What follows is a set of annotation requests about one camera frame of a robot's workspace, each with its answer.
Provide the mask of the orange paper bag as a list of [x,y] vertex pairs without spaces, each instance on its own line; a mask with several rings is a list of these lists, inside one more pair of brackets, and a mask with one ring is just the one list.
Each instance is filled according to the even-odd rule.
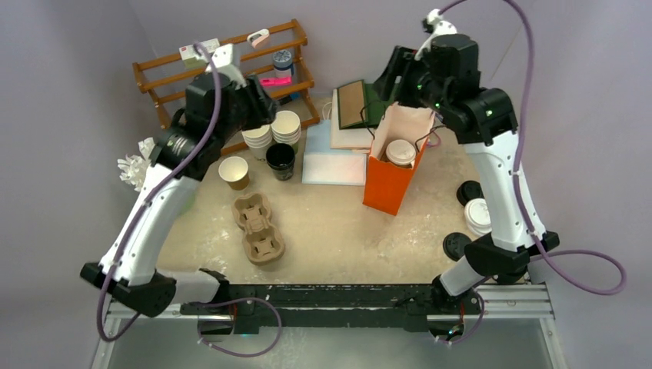
[[[386,109],[368,155],[364,205],[391,215],[398,213],[438,120],[437,113],[431,108],[409,108],[394,103]],[[411,170],[378,160],[387,145],[397,139],[409,141],[416,148],[417,157]]]

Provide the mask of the brown paper cup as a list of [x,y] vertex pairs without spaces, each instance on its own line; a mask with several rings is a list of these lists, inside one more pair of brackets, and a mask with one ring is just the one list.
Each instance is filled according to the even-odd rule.
[[231,189],[242,191],[246,189],[250,183],[248,169],[248,163],[244,158],[232,156],[226,158],[222,163],[220,163],[218,174]]
[[414,161],[402,162],[402,161],[388,160],[388,164],[392,164],[397,168],[405,168],[410,170],[414,167]]

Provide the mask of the white cup lid picked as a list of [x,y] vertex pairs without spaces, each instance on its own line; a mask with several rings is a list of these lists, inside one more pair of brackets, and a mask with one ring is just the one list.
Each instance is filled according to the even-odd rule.
[[415,146],[404,139],[397,139],[391,141],[385,148],[388,160],[392,161],[415,161],[417,151]]

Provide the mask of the pulp cup carrier tray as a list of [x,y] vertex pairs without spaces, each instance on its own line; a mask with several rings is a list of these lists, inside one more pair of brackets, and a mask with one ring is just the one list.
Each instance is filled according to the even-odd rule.
[[283,256],[285,242],[271,223],[271,204],[264,194],[253,192],[238,197],[231,210],[236,225],[244,232],[242,245],[252,264],[270,264]]

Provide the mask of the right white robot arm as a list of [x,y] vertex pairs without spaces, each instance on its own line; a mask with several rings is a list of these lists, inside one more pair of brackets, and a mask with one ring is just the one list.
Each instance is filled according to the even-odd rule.
[[397,46],[374,82],[382,99],[410,108],[433,108],[453,131],[479,175],[491,232],[464,248],[464,256],[432,282],[431,301],[443,313],[486,277],[524,271],[531,257],[560,244],[542,224],[517,153],[519,126],[511,98],[483,88],[477,42],[462,34],[440,35],[419,55]]

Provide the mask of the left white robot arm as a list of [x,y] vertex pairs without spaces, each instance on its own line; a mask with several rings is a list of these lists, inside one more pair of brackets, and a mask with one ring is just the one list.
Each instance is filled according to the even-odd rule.
[[238,86],[221,75],[221,107],[215,125],[215,87],[210,73],[197,75],[186,88],[186,103],[168,129],[155,141],[145,183],[125,226],[100,261],[88,262],[82,279],[116,301],[148,317],[171,304],[199,303],[209,314],[220,314],[229,293],[220,288],[225,277],[207,269],[167,272],[156,268],[161,248],[177,216],[194,197],[209,167],[238,132],[268,125],[275,119],[276,101],[257,75]]

